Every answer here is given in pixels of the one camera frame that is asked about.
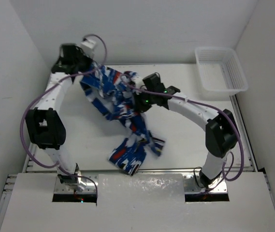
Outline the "blue white red patterned trousers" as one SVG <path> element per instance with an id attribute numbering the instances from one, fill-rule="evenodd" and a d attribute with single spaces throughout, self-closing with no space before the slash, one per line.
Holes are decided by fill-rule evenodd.
<path id="1" fill-rule="evenodd" d="M 91 73 L 80 81 L 87 99 L 106 120 L 118 121 L 128 132 L 112 151 L 109 161 L 124 173 L 134 175 L 146 158 L 146 148 L 160 156 L 165 145 L 165 140 L 151 134 L 144 115 L 136 110 L 133 97 L 136 90 L 126 86 L 126 83 L 134 86 L 139 75 L 132 71 L 119 72 L 95 61 L 89 70 Z"/>

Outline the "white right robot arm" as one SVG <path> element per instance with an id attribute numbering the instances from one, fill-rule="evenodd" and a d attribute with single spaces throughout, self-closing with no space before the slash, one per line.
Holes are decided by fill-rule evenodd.
<path id="1" fill-rule="evenodd" d="M 145 77 L 143 83 L 144 89 L 134 91 L 135 105 L 140 112 L 147 111 L 152 105 L 161 106 L 181 114 L 204 130 L 208 154 L 199 177 L 202 187 L 208 188 L 221 175 L 227 153 L 238 142 L 232 112 L 227 109 L 219 112 L 190 100 L 174 86 L 165 87 L 158 73 Z"/>

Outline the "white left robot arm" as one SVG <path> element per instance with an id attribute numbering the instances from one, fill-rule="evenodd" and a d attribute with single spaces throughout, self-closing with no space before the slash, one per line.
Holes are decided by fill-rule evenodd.
<path id="1" fill-rule="evenodd" d="M 74 83 L 77 73 L 86 72 L 92 62 L 96 43 L 82 42 L 80 45 L 64 43 L 60 46 L 59 57 L 52 66 L 46 94 L 40 97 L 26 116 L 30 141 L 43 150 L 56 166 L 60 183 L 74 192 L 82 192 L 90 182 L 83 177 L 64 146 L 66 129 L 59 111 L 64 96 Z"/>

